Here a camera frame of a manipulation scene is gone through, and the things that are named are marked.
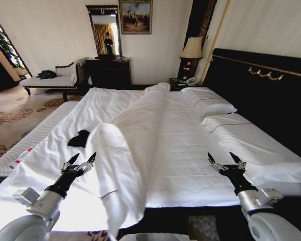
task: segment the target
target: telephone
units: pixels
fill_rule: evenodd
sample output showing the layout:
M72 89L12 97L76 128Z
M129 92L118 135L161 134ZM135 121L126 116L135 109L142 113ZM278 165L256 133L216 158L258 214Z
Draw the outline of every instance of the telephone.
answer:
M192 77L186 80L185 83L187 83L188 86L198 86L200 82L196 79L196 77Z

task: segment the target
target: picture frame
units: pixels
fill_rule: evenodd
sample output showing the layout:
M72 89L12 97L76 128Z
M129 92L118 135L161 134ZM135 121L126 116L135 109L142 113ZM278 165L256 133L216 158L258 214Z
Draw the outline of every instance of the picture frame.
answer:
M122 34L152 34L153 0L119 0Z

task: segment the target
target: mirror frame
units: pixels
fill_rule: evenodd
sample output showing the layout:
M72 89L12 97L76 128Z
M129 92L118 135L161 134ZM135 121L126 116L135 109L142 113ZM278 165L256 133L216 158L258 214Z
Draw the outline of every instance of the mirror frame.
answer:
M119 20L118 20L118 6L117 5L86 5L86 8L88 10L89 18L90 18L90 24L91 24L91 30L94 35L94 41L96 46L96 51L98 56L103 56L98 51L97 42L96 42L96 33L94 29L94 23L92 22L92 15L98 15L98 16L107 16L111 14L116 15L116 24L117 24L117 32L118 32L118 51L119 55L114 54L114 57L122 57L121 53L121 40L120 40L120 26L119 26Z

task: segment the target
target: black cloth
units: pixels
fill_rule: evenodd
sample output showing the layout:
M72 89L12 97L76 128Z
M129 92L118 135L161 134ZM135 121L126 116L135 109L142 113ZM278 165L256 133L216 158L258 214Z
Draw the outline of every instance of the black cloth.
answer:
M112 40L111 39L105 39L104 43L106 45L108 54L112 55Z
M57 75L54 71L51 70L43 70L41 71L41 73L38 74L38 76L40 79L53 79L56 78Z
M68 146L70 147L86 147L87 138L90 134L87 130L81 130L78 132L79 135L73 137L68 142Z

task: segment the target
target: mirror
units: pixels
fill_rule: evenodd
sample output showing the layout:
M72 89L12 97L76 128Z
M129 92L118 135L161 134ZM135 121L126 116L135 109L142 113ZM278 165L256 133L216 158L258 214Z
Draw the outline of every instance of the mirror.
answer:
M117 5L86 5L98 56L122 56Z

